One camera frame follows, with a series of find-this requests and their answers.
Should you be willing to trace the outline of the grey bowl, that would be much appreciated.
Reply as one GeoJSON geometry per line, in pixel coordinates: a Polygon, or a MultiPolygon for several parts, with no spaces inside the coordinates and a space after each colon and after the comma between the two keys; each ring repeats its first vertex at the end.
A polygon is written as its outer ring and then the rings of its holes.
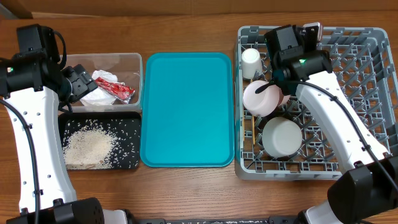
{"type": "Polygon", "coordinates": [[[283,117],[269,120],[262,131],[262,145],[271,157],[284,157],[297,152],[302,145],[302,132],[293,121],[283,117]]]}

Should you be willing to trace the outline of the pink shallow bowl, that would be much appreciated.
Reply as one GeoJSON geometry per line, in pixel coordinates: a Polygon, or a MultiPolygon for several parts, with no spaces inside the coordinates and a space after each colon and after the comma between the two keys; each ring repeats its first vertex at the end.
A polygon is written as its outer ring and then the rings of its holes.
{"type": "Polygon", "coordinates": [[[255,93],[259,87],[265,84],[268,82],[256,80],[244,89],[243,105],[254,116],[267,116],[279,105],[280,88],[278,86],[271,85],[261,93],[255,93]]]}

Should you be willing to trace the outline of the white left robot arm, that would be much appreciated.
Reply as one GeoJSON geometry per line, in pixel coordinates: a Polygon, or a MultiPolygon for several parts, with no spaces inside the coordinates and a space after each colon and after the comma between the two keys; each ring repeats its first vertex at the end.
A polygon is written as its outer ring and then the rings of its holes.
{"type": "Polygon", "coordinates": [[[74,87],[58,55],[15,55],[1,62],[1,104],[7,108],[21,177],[20,215],[8,223],[134,223],[127,210],[78,200],[62,154],[58,104],[74,87]]]}

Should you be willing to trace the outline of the white cup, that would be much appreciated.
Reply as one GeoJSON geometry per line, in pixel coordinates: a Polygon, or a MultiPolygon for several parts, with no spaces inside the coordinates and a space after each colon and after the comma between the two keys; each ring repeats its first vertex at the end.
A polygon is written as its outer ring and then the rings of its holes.
{"type": "Polygon", "coordinates": [[[242,76],[245,79],[256,79],[262,73],[261,55],[256,49],[246,49],[242,53],[242,76]]]}

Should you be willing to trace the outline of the pink plate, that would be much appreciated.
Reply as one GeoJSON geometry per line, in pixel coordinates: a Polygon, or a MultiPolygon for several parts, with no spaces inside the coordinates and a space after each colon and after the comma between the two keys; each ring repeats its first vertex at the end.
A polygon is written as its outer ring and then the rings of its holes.
{"type": "MultiPolygon", "coordinates": [[[[304,24],[303,25],[304,28],[308,28],[308,27],[312,27],[314,28],[317,33],[317,40],[320,40],[320,31],[322,30],[322,25],[319,22],[313,22],[313,23],[309,23],[309,24],[304,24]]],[[[283,105],[286,104],[286,102],[289,100],[290,96],[288,95],[282,95],[282,93],[280,94],[280,100],[279,100],[279,104],[283,105]]]]}

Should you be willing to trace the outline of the red snack wrapper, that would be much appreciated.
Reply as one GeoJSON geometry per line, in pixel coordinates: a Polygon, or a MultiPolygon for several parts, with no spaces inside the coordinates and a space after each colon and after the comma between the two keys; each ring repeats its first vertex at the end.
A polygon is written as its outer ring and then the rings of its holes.
{"type": "Polygon", "coordinates": [[[95,82],[100,88],[104,89],[124,104],[128,104],[135,93],[135,89],[129,86],[121,83],[108,82],[101,77],[97,78],[95,82]]]}

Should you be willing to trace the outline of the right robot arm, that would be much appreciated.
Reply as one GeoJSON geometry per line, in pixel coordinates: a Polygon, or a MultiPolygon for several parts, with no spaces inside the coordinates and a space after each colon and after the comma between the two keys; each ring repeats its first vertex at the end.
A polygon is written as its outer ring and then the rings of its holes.
{"type": "Polygon", "coordinates": [[[357,223],[397,208],[397,157],[365,127],[343,94],[330,55],[317,49],[320,26],[287,25],[267,34],[273,76],[315,118],[342,176],[327,200],[302,211],[299,223],[357,223]]]}

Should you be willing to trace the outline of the white tissue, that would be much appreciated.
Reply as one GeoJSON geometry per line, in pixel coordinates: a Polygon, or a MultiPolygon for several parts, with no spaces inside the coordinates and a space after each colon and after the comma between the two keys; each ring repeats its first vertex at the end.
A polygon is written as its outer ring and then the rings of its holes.
{"type": "MultiPolygon", "coordinates": [[[[118,78],[110,72],[104,70],[95,70],[92,74],[92,79],[102,78],[107,82],[117,83],[118,78]]],[[[81,100],[84,106],[108,106],[116,101],[116,97],[98,87],[94,91],[84,96],[81,100]]]]}

